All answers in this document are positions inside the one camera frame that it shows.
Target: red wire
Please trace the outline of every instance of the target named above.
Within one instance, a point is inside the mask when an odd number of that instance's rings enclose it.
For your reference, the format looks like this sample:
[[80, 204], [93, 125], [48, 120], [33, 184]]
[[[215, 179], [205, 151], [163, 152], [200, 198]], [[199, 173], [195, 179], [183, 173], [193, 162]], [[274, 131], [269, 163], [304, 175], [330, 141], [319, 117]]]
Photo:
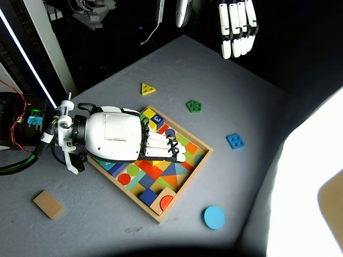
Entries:
[[24, 97], [24, 95], [23, 95], [21, 92], [17, 91], [14, 87], [12, 87], [12, 86], [11, 86], [10, 84], [8, 84], [7, 82], [3, 82], [1, 79], [0, 79], [0, 82], [3, 83], [3, 84], [5, 84], [6, 86], [10, 87], [12, 90], [16, 91], [16, 92], [21, 96], [21, 98], [22, 98], [22, 100], [23, 100], [23, 102], [24, 102], [24, 109], [23, 109], [22, 114], [17, 118], [17, 120], [16, 120], [16, 121], [13, 123], [13, 125], [11, 126], [11, 129], [10, 129], [10, 131], [11, 131], [11, 141], [12, 141], [12, 143], [14, 143], [15, 145], [17, 145], [21, 150], [25, 150], [25, 151], [27, 151], [27, 152], [32, 153], [31, 150], [26, 149], [26, 148], [24, 148], [23, 146], [21, 146], [20, 144], [18, 144], [18, 143], [16, 142], [15, 138], [14, 138], [14, 128], [15, 128], [16, 124], [18, 123], [18, 121], [19, 121], [21, 118], [23, 118], [23, 117], [25, 116], [25, 111], [26, 111], [26, 107], [27, 107], [27, 103], [26, 103], [26, 101], [25, 101], [25, 97]]

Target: block with number 3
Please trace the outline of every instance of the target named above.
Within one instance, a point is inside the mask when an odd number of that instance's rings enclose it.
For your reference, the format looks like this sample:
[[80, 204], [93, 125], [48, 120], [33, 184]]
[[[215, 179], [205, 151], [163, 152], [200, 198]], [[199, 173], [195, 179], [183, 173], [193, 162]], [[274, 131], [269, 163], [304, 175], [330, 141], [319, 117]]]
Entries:
[[161, 116], [156, 114], [151, 120], [157, 125], [157, 129], [159, 130], [161, 126], [163, 126], [164, 120]]

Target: number 3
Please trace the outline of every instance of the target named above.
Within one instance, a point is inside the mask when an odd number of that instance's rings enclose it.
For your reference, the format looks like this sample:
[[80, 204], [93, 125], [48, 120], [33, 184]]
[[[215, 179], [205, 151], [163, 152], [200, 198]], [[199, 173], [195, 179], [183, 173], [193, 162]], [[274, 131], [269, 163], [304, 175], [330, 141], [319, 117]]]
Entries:
[[154, 120], [155, 120], [156, 122], [160, 122], [160, 121], [161, 121], [161, 118], [155, 116], [155, 117], [154, 117]]

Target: power strip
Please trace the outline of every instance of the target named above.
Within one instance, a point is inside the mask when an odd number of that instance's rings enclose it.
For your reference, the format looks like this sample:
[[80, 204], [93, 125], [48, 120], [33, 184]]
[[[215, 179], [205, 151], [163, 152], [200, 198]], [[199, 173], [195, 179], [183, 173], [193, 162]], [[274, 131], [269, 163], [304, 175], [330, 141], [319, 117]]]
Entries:
[[163, 18], [163, 9], [165, 8], [165, 0], [157, 0], [156, 22], [161, 23]]

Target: green circle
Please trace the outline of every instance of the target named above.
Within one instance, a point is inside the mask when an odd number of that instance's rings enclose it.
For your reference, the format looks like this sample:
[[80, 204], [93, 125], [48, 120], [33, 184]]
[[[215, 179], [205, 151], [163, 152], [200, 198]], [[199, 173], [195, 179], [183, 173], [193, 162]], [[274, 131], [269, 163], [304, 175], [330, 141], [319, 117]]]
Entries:
[[130, 176], [137, 176], [139, 173], [139, 168], [136, 165], [131, 165], [128, 167], [127, 172]]

